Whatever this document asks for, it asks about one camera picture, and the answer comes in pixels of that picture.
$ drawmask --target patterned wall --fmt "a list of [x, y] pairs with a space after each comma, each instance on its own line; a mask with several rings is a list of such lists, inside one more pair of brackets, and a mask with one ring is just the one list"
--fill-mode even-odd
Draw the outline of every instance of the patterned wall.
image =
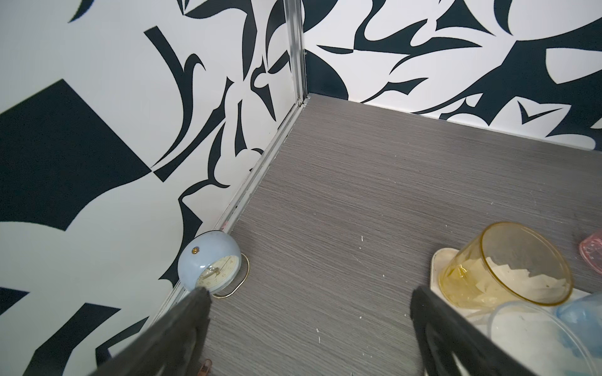
[[602, 150], [602, 1], [303, 4], [310, 92]]
[[282, 0], [0, 5], [0, 374], [133, 340], [293, 106]]

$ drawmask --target light blue alarm clock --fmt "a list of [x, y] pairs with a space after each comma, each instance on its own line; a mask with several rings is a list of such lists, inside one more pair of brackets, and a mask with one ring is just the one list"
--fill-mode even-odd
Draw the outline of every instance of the light blue alarm clock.
[[241, 253], [234, 238], [215, 230], [188, 243], [178, 260], [178, 275], [186, 290], [204, 287], [214, 293], [230, 284], [240, 265]]

